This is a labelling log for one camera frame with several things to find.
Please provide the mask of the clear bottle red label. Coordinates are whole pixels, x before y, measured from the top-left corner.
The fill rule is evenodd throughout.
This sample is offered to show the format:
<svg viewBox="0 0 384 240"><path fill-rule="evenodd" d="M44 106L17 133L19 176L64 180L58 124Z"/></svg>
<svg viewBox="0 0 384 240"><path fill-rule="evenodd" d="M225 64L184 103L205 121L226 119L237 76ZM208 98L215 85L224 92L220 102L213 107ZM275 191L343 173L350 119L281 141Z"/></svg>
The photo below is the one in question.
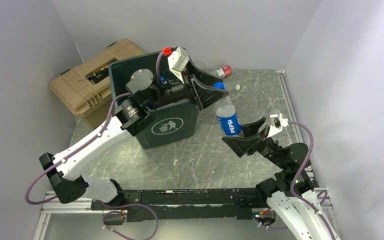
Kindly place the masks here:
<svg viewBox="0 0 384 240"><path fill-rule="evenodd" d="M210 75L219 78L219 79L224 79L233 74L234 70L230 65L224 65L220 68L213 69L209 72Z"/></svg>

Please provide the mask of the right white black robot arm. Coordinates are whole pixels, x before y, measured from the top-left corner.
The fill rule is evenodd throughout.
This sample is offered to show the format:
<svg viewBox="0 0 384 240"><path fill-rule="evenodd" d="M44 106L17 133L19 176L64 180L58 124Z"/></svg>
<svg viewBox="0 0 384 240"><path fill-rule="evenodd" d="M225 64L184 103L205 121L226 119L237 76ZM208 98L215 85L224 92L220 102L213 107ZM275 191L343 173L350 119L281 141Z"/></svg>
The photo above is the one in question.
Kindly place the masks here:
<svg viewBox="0 0 384 240"><path fill-rule="evenodd" d="M318 200L313 182L305 172L311 165L313 145L293 143L287 147L279 145L273 136L286 128L290 121L281 113L270 115L271 125L262 118L242 125L244 136L224 136L222 141L241 158L259 153L278 168L274 178L268 178L255 186L251 200L262 208L275 211L298 240L338 240L328 217Z"/></svg>

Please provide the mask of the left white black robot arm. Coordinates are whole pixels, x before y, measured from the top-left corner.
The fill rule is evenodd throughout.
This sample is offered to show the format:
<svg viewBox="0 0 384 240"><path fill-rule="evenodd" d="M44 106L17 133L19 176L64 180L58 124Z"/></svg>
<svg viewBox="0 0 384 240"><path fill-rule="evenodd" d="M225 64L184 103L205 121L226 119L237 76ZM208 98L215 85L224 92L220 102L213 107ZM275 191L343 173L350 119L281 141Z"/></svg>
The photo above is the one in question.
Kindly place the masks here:
<svg viewBox="0 0 384 240"><path fill-rule="evenodd" d="M133 73L127 74L126 91L113 98L101 126L71 148L40 157L43 174L62 204L85 197L104 202L111 210L123 205L123 190L116 180L84 176L83 168L112 145L136 136L150 125L155 120L149 109L152 103L169 105L188 99L195 108L202 110L228 96L226 90L208 86L198 79L188 82L177 79L171 87L169 81L161 81L160 67L160 60L156 60L151 78L134 78Z"/></svg>

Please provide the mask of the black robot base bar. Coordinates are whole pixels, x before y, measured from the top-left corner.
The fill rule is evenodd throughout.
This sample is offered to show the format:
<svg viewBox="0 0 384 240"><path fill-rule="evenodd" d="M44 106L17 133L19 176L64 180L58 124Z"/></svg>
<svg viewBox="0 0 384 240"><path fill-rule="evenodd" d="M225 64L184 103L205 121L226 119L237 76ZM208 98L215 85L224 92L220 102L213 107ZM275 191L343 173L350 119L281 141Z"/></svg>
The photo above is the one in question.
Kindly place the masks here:
<svg viewBox="0 0 384 240"><path fill-rule="evenodd" d="M123 198L102 204L93 200L93 211L123 210L126 221L235 218L250 220L269 208L255 188L134 189Z"/></svg>

